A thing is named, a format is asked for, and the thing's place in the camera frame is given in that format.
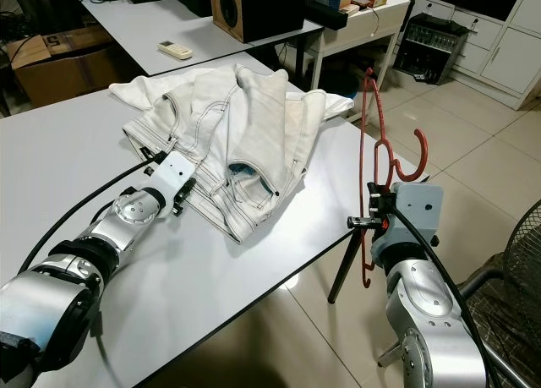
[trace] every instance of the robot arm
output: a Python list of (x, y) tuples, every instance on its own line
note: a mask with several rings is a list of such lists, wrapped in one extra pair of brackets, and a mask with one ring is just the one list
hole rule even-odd
[(390, 193), (380, 194), (369, 184), (369, 190), (371, 217), (348, 223), (375, 229), (371, 254), (387, 276), (386, 313), (399, 341), (392, 352), (402, 358), (404, 386), (484, 388), (484, 362), (458, 303), (418, 240), (385, 208), (394, 205), (429, 241), (440, 219), (441, 187), (396, 183)]
[(2, 287), (0, 386), (32, 386), (39, 373), (77, 357), (113, 272), (155, 219), (180, 213), (193, 173), (194, 165), (172, 152), (138, 190), (121, 194), (102, 220)]

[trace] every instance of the fan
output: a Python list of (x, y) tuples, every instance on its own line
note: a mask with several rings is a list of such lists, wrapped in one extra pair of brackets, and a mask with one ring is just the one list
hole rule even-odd
[(541, 354), (541, 200), (518, 222), (504, 253), (505, 292)]

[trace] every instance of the remote control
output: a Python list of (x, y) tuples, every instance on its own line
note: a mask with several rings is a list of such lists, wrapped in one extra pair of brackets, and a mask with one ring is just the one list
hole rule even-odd
[(171, 41), (162, 41), (161, 43), (158, 43), (158, 50), (166, 52), (170, 56), (181, 60), (192, 57), (192, 51), (189, 48), (182, 47)]

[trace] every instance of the white jeans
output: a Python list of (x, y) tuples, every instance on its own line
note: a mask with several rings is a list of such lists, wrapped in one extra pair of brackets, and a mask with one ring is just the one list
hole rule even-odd
[(322, 90), (287, 94), (283, 70), (264, 76), (233, 65), (168, 78), (112, 85), (146, 109), (123, 130), (136, 150), (174, 149), (196, 164), (187, 201), (238, 243), (297, 186), (325, 111), (352, 106)]

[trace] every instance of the white table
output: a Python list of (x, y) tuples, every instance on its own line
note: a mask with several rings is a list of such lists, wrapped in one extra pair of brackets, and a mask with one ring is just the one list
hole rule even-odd
[[(245, 53), (202, 67), (225, 63), (270, 72)], [(104, 90), (0, 120), (2, 284), (58, 217), (138, 162), (121, 130), (137, 116), (139, 111)], [(373, 145), (367, 135), (367, 180)], [(88, 337), (73, 363), (43, 374), (35, 386), (108, 388), (115, 380), (135, 385), (316, 260), (348, 235), (347, 216), (358, 215), (358, 147), (357, 128), (341, 118), (324, 123), (297, 193), (243, 245), (187, 205), (180, 217), (156, 223), (101, 300), (110, 368), (96, 339)], [(402, 166), (412, 170), (406, 161)], [(104, 202), (144, 177), (133, 174), (74, 215), (36, 263), (54, 244), (85, 229)]]
[[(212, 17), (200, 18), (178, 0), (138, 4), (128, 0), (106, 3), (84, 0), (82, 3), (149, 76), (323, 30), (305, 20), (301, 30), (241, 43), (216, 26)], [(157, 44), (165, 40), (191, 49), (194, 55), (180, 61), (158, 52)]]
[[(324, 57), (390, 36), (391, 41), (377, 79), (378, 87), (381, 87), (409, 3), (408, 0), (387, 0), (387, 4), (383, 6), (366, 8), (353, 14), (347, 18), (347, 25), (342, 29), (325, 29), (319, 36), (309, 37), (307, 53), (315, 57), (311, 89), (318, 87)], [(347, 120), (353, 122), (359, 118), (360, 113), (348, 117)]]

